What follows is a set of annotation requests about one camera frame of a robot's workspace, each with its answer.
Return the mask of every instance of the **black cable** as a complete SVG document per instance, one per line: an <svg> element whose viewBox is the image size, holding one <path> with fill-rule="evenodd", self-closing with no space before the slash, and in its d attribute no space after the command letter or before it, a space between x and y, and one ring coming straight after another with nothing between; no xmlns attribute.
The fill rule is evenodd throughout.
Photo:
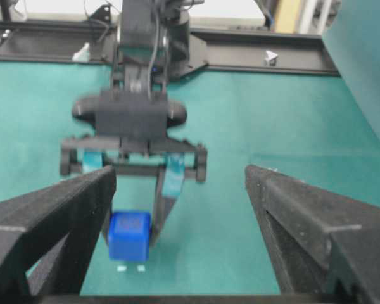
<svg viewBox="0 0 380 304"><path fill-rule="evenodd" d="M112 6L114 10L118 12L118 14L121 14L121 11L113 3L109 2L109 0L105 0L105 1L108 5Z"/></svg>
<svg viewBox="0 0 380 304"><path fill-rule="evenodd" d="M159 14L158 10L156 8L155 3L152 3L152 12L155 15L155 22L156 22L156 34L155 34L155 43L153 45L153 52L151 56L151 60L149 62L149 69L148 69L148 98L151 99L151 91L152 91L152 70L153 66L155 65L156 61L156 55L158 54L158 46L159 46Z"/></svg>
<svg viewBox="0 0 380 304"><path fill-rule="evenodd" d="M179 11L189 11L193 8L194 4L195 4L196 0L191 0L191 4L188 8L178 8Z"/></svg>

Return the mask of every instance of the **teal mat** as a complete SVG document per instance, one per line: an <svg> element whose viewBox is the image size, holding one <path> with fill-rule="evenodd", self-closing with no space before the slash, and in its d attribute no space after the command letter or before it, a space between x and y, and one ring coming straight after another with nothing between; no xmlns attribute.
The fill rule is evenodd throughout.
<svg viewBox="0 0 380 304"><path fill-rule="evenodd" d="M60 141L90 131L73 102L107 83L103 67L0 63L0 201L59 181ZM100 238L83 294L278 293L244 188L250 163L380 206L380 142L342 79L203 72L170 96L189 112L171 135L208 147L207 182L185 182L144 272L109 261ZM154 188L119 177L115 208L151 210Z"/></svg>
<svg viewBox="0 0 380 304"><path fill-rule="evenodd" d="M380 138L380 0L344 0L324 42Z"/></svg>

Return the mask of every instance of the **blue block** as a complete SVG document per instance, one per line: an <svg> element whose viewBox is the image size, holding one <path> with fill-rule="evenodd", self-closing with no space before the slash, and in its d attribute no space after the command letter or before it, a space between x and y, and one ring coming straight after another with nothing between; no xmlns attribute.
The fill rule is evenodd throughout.
<svg viewBox="0 0 380 304"><path fill-rule="evenodd" d="M149 212L113 213L108 229L110 259L145 262L149 258L150 231Z"/></svg>

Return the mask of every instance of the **small white tag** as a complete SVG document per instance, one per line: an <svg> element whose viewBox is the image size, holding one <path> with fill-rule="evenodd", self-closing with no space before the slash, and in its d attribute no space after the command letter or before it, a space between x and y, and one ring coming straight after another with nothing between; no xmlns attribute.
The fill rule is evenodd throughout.
<svg viewBox="0 0 380 304"><path fill-rule="evenodd" d="M117 271L118 272L125 272L125 271L127 271L127 266L119 265L119 266L117 266Z"/></svg>

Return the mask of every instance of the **black bracket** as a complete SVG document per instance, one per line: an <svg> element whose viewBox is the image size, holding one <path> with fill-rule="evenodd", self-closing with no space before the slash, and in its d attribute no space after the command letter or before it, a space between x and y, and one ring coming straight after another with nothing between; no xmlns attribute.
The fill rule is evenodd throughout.
<svg viewBox="0 0 380 304"><path fill-rule="evenodd" d="M102 22L111 23L111 5L105 4L100 6L89 19L100 20Z"/></svg>
<svg viewBox="0 0 380 304"><path fill-rule="evenodd" d="M283 293L380 303L380 208L255 166L246 187Z"/></svg>
<svg viewBox="0 0 380 304"><path fill-rule="evenodd" d="M115 187L106 167L0 203L0 303L80 292Z"/></svg>

